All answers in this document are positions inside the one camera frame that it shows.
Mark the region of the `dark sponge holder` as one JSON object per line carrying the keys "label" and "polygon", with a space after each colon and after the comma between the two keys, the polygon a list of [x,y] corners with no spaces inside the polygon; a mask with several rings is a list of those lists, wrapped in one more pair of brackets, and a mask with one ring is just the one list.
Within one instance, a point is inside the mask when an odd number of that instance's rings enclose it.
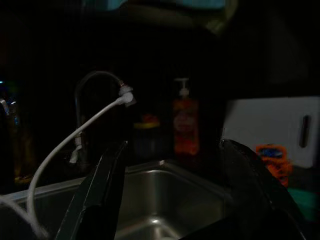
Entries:
{"label": "dark sponge holder", "polygon": [[133,148],[137,159],[153,160],[159,155],[159,127],[150,129],[133,128]]}

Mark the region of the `orange bottle with blue label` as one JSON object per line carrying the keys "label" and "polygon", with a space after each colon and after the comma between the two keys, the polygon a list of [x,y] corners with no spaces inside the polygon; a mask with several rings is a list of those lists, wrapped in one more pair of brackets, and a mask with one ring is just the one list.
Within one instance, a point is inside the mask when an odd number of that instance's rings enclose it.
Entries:
{"label": "orange bottle with blue label", "polygon": [[276,144],[260,144],[256,146],[255,152],[269,172],[287,188],[293,166],[287,158],[286,148]]}

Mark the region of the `chrome sink faucet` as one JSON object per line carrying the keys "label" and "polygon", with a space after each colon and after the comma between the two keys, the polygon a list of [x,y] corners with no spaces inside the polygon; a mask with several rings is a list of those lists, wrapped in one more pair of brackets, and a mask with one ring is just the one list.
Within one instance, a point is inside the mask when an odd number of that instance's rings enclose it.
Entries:
{"label": "chrome sink faucet", "polygon": [[[80,98],[82,89],[85,84],[90,81],[92,78],[97,76],[108,76],[111,80],[113,80],[119,87],[124,85],[124,82],[108,71],[91,71],[86,74],[76,85],[74,91],[74,103],[75,103],[75,112],[76,112],[76,127],[79,128],[82,125],[82,117],[81,117],[81,105]],[[88,162],[88,151],[85,143],[85,138],[83,137],[83,132],[80,132],[74,138],[75,150],[71,154],[71,158],[69,162],[71,164],[75,164],[81,172],[85,172],[90,163]]]}

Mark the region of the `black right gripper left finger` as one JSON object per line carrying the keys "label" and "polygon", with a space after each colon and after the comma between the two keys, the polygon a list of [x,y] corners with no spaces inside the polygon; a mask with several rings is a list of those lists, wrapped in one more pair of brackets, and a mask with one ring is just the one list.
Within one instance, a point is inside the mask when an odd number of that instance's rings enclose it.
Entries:
{"label": "black right gripper left finger", "polygon": [[107,148],[75,191],[55,240],[114,240],[127,160],[127,141]]}

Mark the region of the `yellow sponge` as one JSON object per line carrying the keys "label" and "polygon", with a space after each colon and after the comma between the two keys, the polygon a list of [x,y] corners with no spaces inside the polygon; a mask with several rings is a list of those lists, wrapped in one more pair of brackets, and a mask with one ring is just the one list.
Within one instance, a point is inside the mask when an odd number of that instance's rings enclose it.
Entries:
{"label": "yellow sponge", "polygon": [[133,124],[135,129],[152,129],[160,126],[159,122],[136,122]]}

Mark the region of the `stainless steel sink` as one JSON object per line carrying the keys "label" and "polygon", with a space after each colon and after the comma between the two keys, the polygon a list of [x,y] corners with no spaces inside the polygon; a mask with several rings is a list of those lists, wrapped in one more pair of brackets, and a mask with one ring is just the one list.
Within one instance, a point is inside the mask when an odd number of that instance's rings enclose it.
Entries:
{"label": "stainless steel sink", "polygon": [[[55,237],[66,210],[85,178],[39,187],[39,220]],[[228,190],[169,162],[128,167],[114,240],[178,240],[226,217]],[[0,240],[34,240],[11,209],[0,206]]]}

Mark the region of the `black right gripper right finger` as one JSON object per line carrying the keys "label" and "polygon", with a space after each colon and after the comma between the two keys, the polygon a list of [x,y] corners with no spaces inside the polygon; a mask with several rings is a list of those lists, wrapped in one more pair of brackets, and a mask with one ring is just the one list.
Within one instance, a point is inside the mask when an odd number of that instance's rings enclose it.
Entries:
{"label": "black right gripper right finger", "polygon": [[189,240],[316,240],[298,204],[256,153],[227,139],[219,150],[234,209]]}

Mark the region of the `white cutting board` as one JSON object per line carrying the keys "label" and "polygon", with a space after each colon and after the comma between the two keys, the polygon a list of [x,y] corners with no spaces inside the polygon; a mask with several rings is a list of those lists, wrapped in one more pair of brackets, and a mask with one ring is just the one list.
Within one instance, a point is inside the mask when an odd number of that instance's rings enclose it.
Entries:
{"label": "white cutting board", "polygon": [[255,150],[280,145],[293,165],[311,168],[320,139],[320,97],[238,99],[225,119],[222,138]]}

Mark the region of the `teal container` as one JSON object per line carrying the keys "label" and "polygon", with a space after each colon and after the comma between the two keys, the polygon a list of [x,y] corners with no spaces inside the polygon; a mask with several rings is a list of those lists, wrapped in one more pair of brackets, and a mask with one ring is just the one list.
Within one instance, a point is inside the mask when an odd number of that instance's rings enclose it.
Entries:
{"label": "teal container", "polygon": [[297,188],[289,187],[287,190],[304,217],[310,222],[316,222],[320,215],[319,196],[314,192]]}

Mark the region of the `pink scrubber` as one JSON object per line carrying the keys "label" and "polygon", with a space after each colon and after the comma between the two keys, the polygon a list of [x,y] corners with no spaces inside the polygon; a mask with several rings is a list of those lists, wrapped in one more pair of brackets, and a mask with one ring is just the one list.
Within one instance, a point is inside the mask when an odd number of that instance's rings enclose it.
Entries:
{"label": "pink scrubber", "polygon": [[157,116],[148,113],[148,114],[143,114],[141,116],[141,121],[143,123],[156,123],[159,120],[158,120]]}

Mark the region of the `yellow oil bottle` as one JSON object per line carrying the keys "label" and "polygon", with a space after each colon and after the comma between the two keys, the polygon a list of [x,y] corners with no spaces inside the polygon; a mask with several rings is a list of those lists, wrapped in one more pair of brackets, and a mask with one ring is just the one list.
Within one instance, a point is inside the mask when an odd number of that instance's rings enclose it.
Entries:
{"label": "yellow oil bottle", "polygon": [[31,181],[35,168],[35,154],[33,138],[30,135],[28,125],[22,116],[17,101],[9,105],[11,133],[14,160],[14,182],[17,185],[27,184]]}

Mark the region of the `peach dish soap bottle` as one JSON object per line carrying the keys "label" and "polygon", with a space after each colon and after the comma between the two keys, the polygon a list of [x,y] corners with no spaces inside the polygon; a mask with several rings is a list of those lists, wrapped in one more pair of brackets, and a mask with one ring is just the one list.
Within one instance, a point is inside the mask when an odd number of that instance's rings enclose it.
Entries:
{"label": "peach dish soap bottle", "polygon": [[195,156],[200,150],[198,101],[190,97],[186,77],[174,79],[180,84],[179,98],[173,101],[173,137],[176,154]]}

